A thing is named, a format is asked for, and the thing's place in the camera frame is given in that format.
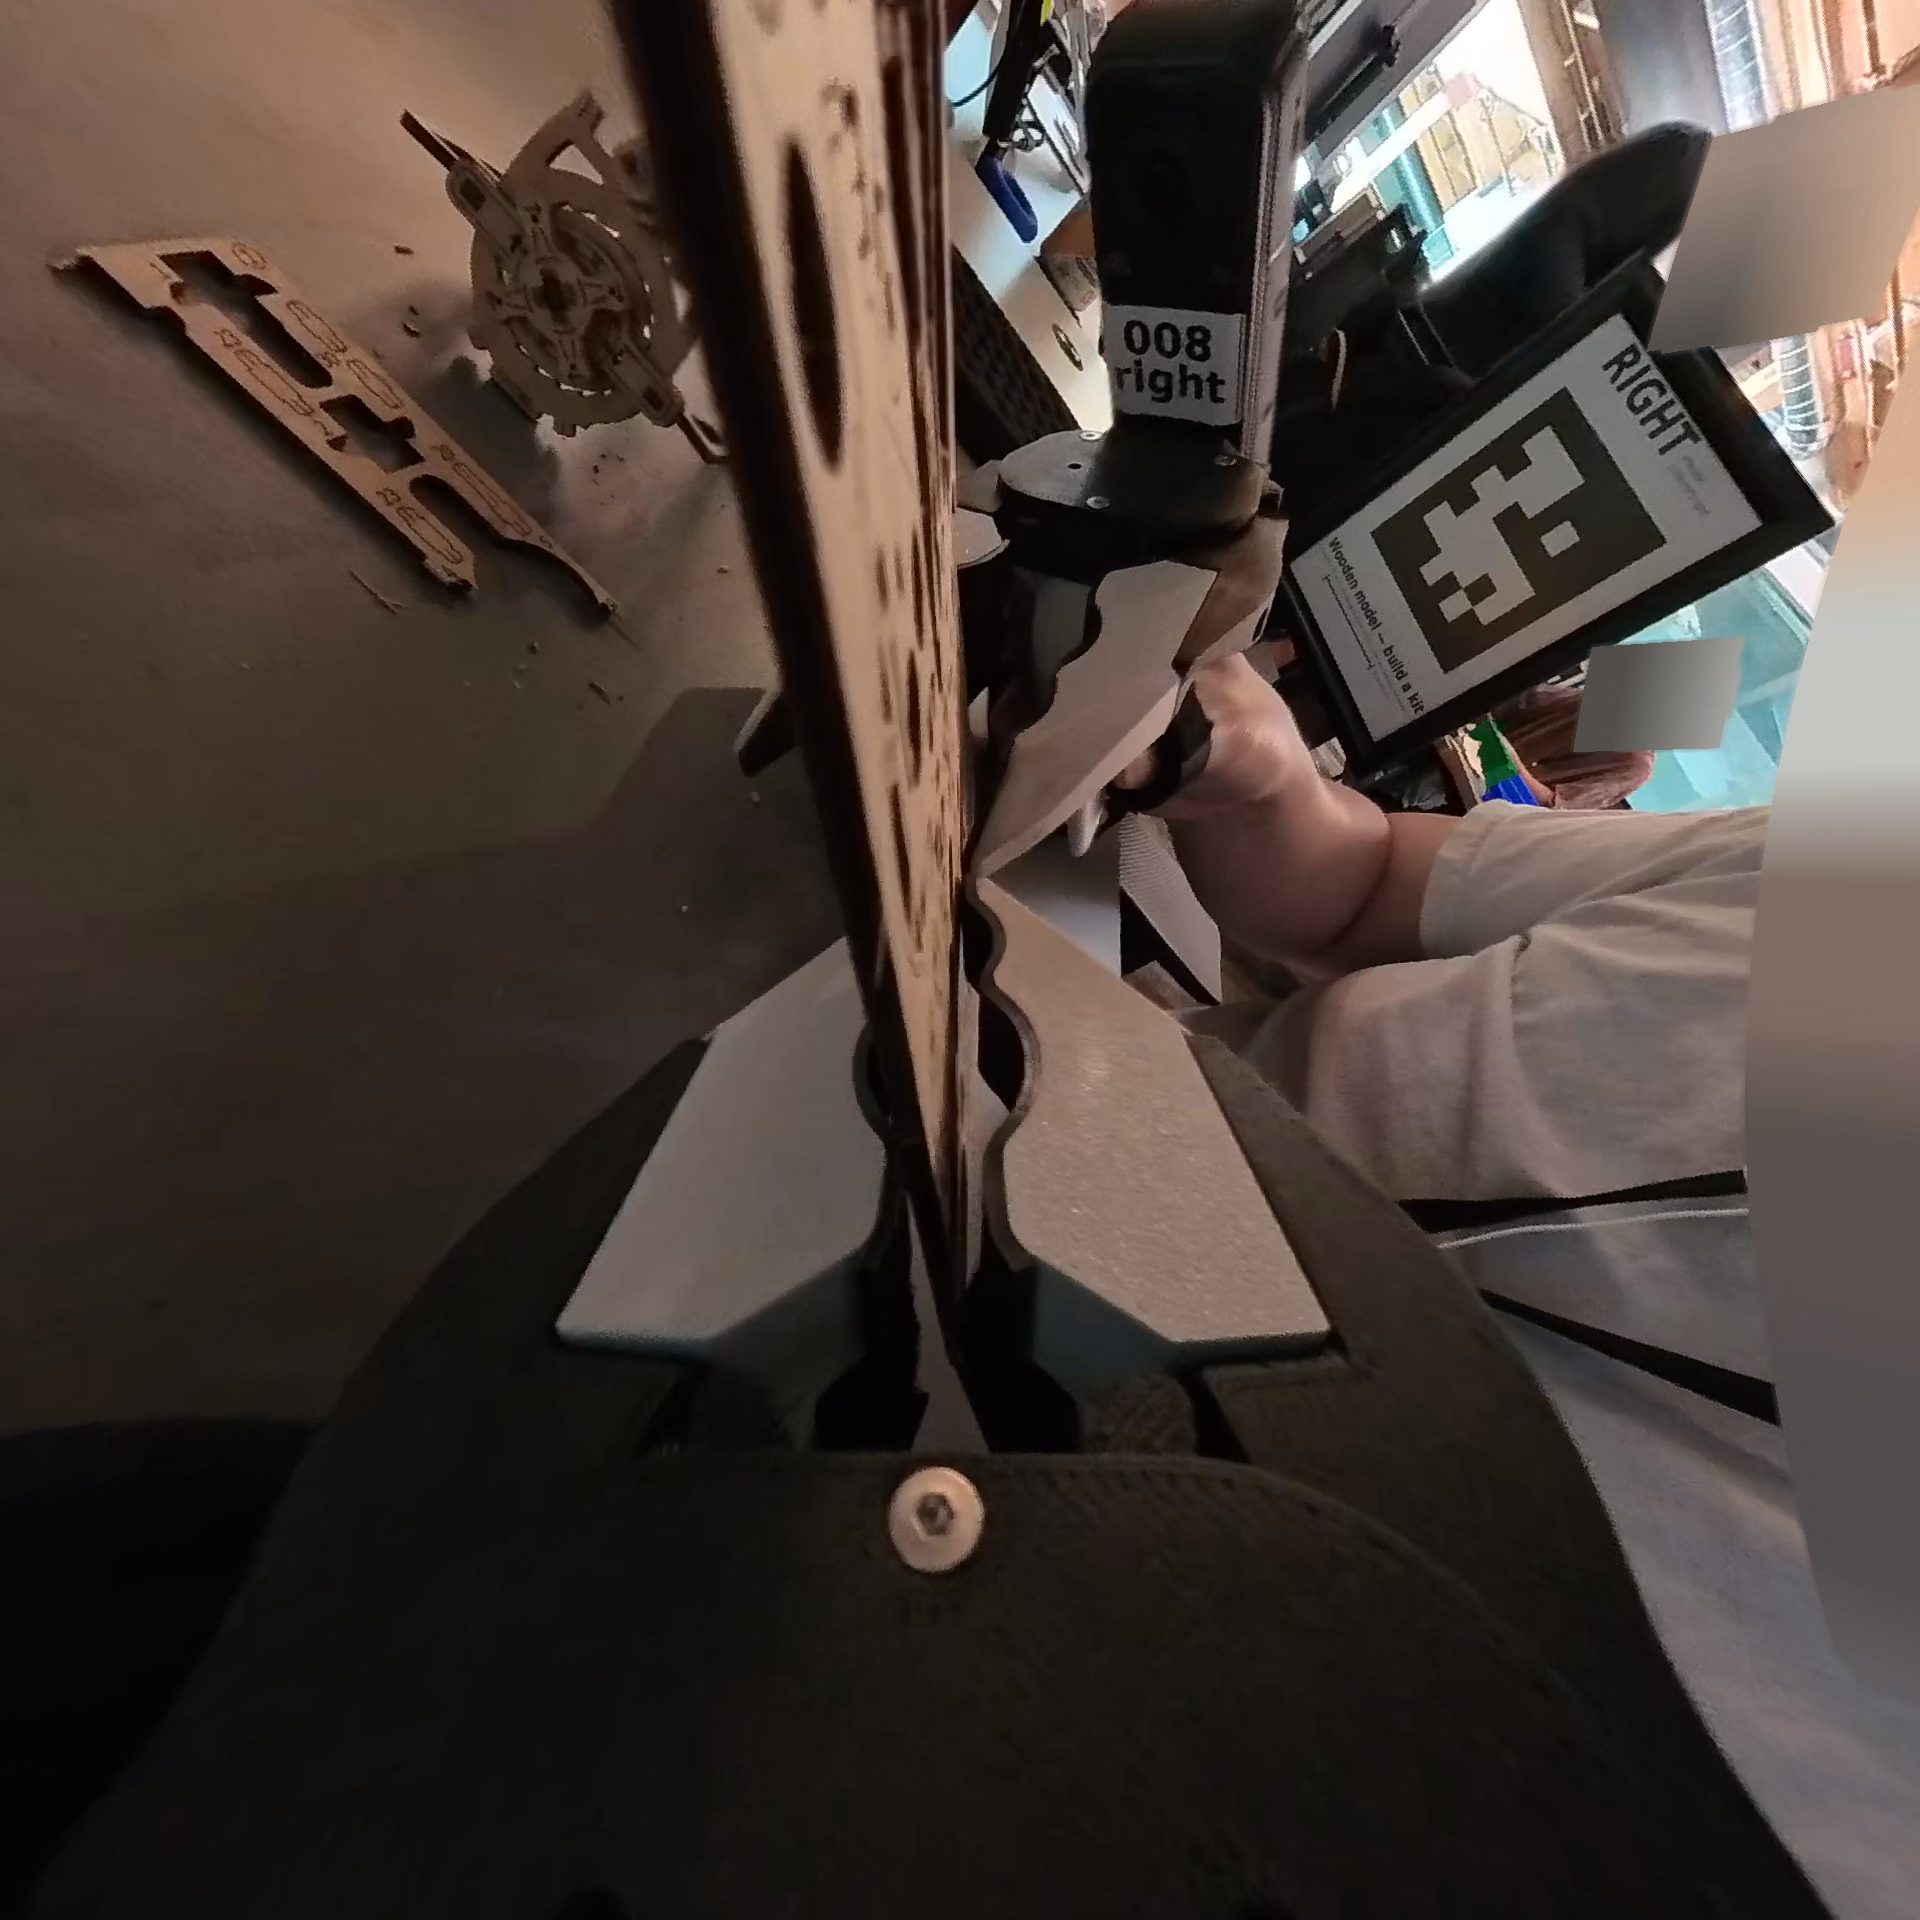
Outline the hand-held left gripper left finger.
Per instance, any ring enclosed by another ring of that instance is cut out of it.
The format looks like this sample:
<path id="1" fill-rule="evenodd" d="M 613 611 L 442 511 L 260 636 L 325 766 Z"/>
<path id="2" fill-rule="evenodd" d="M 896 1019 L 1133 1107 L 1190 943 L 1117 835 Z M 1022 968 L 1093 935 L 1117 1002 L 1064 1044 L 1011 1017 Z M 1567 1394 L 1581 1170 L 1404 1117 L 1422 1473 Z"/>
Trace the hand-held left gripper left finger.
<path id="1" fill-rule="evenodd" d="M 888 1149 L 847 941 L 726 1019 L 560 1313 L 568 1344 L 863 1344 Z"/>

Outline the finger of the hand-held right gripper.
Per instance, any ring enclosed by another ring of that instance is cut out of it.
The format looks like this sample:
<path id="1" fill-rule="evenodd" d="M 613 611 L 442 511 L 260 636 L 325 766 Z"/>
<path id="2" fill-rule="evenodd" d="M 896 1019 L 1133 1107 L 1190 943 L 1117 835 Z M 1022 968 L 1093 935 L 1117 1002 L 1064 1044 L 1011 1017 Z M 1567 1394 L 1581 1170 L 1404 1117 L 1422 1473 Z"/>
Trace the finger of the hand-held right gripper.
<path id="1" fill-rule="evenodd" d="M 970 899 L 1057 830 L 1085 855 L 1111 825 L 1108 785 L 1153 746 L 1181 700 L 1175 652 L 1204 606 L 1204 568 L 1146 564 L 1095 589 L 1046 589 L 1064 611 L 1095 614 L 1095 636 L 1060 667 L 1052 706 L 1010 743 L 990 738 L 986 691 L 967 710 Z"/>

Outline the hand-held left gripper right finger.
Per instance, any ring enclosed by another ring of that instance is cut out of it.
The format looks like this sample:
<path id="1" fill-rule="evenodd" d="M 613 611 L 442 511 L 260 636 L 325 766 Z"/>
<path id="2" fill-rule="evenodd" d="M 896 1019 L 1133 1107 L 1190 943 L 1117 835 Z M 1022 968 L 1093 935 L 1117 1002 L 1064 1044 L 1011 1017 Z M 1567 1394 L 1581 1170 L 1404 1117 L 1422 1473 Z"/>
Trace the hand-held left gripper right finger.
<path id="1" fill-rule="evenodd" d="M 1020 1037 L 990 1149 L 996 1245 L 1031 1348 L 1324 1348 L 1331 1332 L 1190 1032 L 1033 907 L 979 880 L 985 978 Z"/>

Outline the laser-cut plywood parts sheet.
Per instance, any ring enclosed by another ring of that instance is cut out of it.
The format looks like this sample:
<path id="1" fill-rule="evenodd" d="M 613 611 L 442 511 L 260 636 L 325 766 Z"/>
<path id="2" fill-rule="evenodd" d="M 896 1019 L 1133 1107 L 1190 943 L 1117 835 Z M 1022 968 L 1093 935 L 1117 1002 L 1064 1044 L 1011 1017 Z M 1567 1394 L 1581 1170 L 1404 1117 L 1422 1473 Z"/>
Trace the laser-cut plywood parts sheet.
<path id="1" fill-rule="evenodd" d="M 970 1266 L 970 823 L 942 10 L 613 17 L 825 830 L 889 1157 L 947 1319 Z"/>

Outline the person's right forearm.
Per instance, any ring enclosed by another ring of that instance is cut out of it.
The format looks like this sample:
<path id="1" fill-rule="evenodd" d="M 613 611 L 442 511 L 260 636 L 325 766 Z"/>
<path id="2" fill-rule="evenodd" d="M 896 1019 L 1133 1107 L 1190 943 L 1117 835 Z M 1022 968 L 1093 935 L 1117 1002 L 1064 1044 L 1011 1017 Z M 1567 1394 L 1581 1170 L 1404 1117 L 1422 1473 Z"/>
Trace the person's right forearm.
<path id="1" fill-rule="evenodd" d="M 1741 1177 L 1764 842 L 1767 806 L 1481 806 L 1428 875 L 1416 957 L 1218 1037 L 1400 1203 Z"/>

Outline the wooden gear model assembly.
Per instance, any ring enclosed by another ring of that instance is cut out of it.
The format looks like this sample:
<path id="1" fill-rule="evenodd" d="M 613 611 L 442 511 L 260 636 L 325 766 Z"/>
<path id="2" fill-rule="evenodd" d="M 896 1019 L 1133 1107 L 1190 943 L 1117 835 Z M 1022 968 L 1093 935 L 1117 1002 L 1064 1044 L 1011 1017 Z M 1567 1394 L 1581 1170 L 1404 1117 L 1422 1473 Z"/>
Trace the wooden gear model assembly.
<path id="1" fill-rule="evenodd" d="M 603 118 L 585 89 L 503 168 L 417 114 L 401 128 L 472 234 L 468 338 L 517 410 L 564 438 L 647 418 L 724 464 L 724 429 L 678 381 L 699 325 L 651 156 L 643 135 L 603 142 Z"/>

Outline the person's right hand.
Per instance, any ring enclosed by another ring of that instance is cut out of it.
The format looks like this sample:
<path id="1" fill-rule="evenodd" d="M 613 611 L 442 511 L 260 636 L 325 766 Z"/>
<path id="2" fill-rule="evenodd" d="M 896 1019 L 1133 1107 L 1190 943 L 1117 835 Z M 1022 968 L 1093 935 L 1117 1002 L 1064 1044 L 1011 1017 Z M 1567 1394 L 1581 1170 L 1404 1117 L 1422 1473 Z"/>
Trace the person's right hand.
<path id="1" fill-rule="evenodd" d="M 1210 661 L 1190 689 L 1210 757 L 1159 817 L 1224 938 L 1302 981 L 1421 962 L 1431 871 L 1461 820 L 1384 810 L 1327 780 L 1243 656 Z"/>

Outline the black office chair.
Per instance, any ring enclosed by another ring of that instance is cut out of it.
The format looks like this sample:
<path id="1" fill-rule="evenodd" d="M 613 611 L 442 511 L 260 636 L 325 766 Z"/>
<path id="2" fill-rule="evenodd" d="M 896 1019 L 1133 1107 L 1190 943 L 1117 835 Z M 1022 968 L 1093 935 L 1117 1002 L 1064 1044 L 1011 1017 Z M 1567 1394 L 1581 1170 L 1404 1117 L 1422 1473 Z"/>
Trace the black office chair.
<path id="1" fill-rule="evenodd" d="M 1342 500 L 1624 260 L 1664 253 L 1713 139 L 1667 122 L 1588 159 L 1443 279 L 1293 293 L 1270 427 L 1284 513 Z"/>

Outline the person's torso in white shirt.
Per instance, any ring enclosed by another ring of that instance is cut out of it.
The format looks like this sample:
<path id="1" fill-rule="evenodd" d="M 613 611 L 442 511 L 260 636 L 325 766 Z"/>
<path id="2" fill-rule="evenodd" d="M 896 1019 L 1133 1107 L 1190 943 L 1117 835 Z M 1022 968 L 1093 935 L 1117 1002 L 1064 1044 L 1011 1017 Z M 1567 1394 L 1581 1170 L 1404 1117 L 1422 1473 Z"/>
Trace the person's torso in white shirt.
<path id="1" fill-rule="evenodd" d="M 1742 1170 L 1593 1194 L 1416 1196 L 1567 1419 L 1710 1730 L 1835 1916 L 1880 1748 L 1791 1485 Z"/>

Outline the empty wooden offcut frame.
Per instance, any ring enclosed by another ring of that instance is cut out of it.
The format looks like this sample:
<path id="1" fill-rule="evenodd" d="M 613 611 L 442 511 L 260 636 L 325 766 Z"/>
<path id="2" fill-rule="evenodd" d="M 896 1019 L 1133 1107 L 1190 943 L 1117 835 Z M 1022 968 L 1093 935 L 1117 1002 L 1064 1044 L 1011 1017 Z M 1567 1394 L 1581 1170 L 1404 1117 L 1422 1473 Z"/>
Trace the empty wooden offcut frame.
<path id="1" fill-rule="evenodd" d="M 361 500 L 442 589 L 472 593 L 478 573 L 472 548 L 435 507 L 437 493 L 494 541 L 562 566 L 601 616 L 618 614 L 615 593 L 261 247 L 175 236 L 73 247 L 48 263 L 98 278 L 164 321 Z"/>

